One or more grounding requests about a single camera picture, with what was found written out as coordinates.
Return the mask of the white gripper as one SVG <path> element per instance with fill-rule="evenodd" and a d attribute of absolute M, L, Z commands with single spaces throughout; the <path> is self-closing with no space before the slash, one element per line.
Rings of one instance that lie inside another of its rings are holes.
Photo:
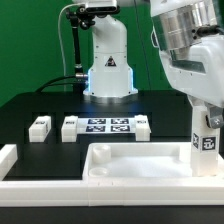
<path fill-rule="evenodd" d="M 188 69 L 174 67 L 171 56 L 165 51 L 160 51 L 159 56 L 171 87 L 215 105 L 208 107 L 209 126 L 223 127 L 224 36 L 204 37 L 199 44 L 191 46 L 186 59 Z"/>

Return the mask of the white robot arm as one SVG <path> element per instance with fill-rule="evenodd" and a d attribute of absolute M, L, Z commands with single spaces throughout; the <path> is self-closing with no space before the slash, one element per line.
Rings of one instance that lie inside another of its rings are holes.
<path fill-rule="evenodd" d="M 72 0 L 83 29 L 93 29 L 94 61 L 87 96 L 136 93 L 127 64 L 127 30 L 113 17 L 125 6 L 150 5 L 152 42 L 172 88 L 205 107 L 208 126 L 224 126 L 224 29 L 217 0 Z"/>

